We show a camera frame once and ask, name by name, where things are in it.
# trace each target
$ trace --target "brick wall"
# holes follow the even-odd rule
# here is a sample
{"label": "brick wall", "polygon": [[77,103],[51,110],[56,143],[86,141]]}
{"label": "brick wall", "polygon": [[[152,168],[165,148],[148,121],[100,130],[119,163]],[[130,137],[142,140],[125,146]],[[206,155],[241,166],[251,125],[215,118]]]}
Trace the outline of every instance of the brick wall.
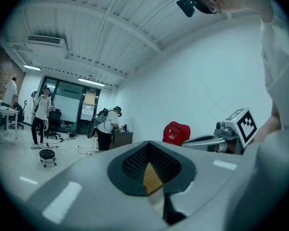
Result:
{"label": "brick wall", "polygon": [[8,83],[8,81],[13,77],[16,77],[17,79],[17,94],[19,94],[21,85],[25,78],[25,73],[9,57],[0,45],[0,99],[3,98],[6,83]]}

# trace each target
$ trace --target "stool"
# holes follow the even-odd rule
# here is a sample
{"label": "stool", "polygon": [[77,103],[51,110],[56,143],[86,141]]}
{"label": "stool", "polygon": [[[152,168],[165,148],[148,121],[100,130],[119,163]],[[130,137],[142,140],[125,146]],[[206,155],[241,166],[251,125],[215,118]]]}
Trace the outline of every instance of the stool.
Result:
{"label": "stool", "polygon": [[55,166],[57,166],[57,164],[55,163],[55,153],[53,150],[50,150],[50,149],[43,149],[39,152],[39,156],[40,156],[40,161],[43,162],[43,159],[44,159],[44,162],[46,160],[49,160],[49,159],[52,159],[53,160],[53,164]]}

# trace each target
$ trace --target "white t-shirt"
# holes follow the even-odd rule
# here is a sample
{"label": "white t-shirt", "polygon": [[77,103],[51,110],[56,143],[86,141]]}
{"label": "white t-shirt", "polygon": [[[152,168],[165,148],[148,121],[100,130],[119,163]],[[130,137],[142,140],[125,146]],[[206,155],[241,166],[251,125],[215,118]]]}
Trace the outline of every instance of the white t-shirt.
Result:
{"label": "white t-shirt", "polygon": [[117,124],[118,123],[118,115],[115,111],[109,111],[108,117],[106,118],[105,123],[101,123],[97,125],[97,129],[100,130],[103,133],[111,133],[111,130],[113,129],[113,126],[111,124]]}
{"label": "white t-shirt", "polygon": [[289,125],[289,19],[271,2],[274,19],[261,25],[261,53],[265,85],[279,111],[282,126]]}
{"label": "white t-shirt", "polygon": [[35,113],[35,117],[41,119],[41,120],[46,120],[47,116],[47,110],[50,109],[51,107],[51,100],[49,97],[47,99],[44,99],[43,96],[40,96],[38,98],[38,101],[36,102],[36,105],[38,105],[38,110]]}
{"label": "white t-shirt", "polygon": [[3,96],[3,102],[6,104],[11,104],[13,95],[17,94],[17,86],[13,80],[9,80],[9,82],[5,86],[6,90]]}

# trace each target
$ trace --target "floor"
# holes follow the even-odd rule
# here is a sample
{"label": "floor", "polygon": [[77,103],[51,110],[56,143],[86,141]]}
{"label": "floor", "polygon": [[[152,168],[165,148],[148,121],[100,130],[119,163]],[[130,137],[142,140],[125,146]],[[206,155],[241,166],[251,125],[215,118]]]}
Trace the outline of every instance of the floor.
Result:
{"label": "floor", "polygon": [[[86,157],[87,152],[92,151],[94,156],[96,149],[96,139],[87,139],[85,135],[79,135],[74,140],[59,142],[56,139],[44,139],[56,153],[56,163],[54,166],[49,161],[46,168],[40,161],[40,149],[32,150],[33,144],[31,127],[25,126],[24,130],[18,130],[18,138],[15,139],[14,130],[0,130],[0,181],[3,187],[26,201],[32,193],[52,177]],[[162,216],[164,207],[163,189],[160,189],[148,197],[152,207]]]}

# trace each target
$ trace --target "red bag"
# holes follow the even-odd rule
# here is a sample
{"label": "red bag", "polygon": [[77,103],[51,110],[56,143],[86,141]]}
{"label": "red bag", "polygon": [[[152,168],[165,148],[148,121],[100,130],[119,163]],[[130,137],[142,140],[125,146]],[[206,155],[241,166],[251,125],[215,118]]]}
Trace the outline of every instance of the red bag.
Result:
{"label": "red bag", "polygon": [[180,146],[184,141],[189,140],[190,135],[191,129],[188,125],[172,121],[164,129],[163,142]]}

